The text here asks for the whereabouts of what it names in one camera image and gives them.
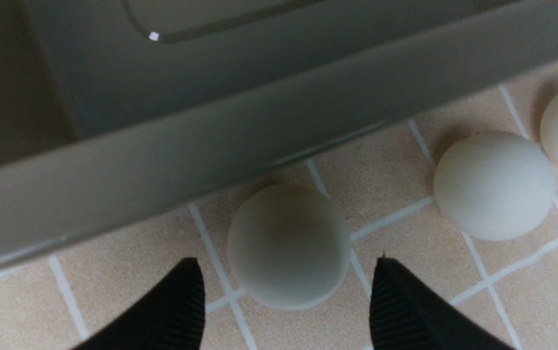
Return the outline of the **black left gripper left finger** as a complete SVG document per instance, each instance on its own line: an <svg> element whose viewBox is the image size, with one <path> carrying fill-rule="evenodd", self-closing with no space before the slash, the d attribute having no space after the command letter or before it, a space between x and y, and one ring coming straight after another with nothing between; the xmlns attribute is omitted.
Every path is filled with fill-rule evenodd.
<svg viewBox="0 0 558 350"><path fill-rule="evenodd" d="M153 289L77 350L198 350L206 321L196 258L182 259Z"/></svg>

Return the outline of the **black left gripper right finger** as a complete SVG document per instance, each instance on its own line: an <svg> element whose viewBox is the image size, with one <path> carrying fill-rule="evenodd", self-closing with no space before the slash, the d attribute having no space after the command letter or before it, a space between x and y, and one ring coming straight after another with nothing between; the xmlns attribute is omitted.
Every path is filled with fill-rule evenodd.
<svg viewBox="0 0 558 350"><path fill-rule="evenodd" d="M369 329L375 350L509 349L388 257L375 266Z"/></svg>

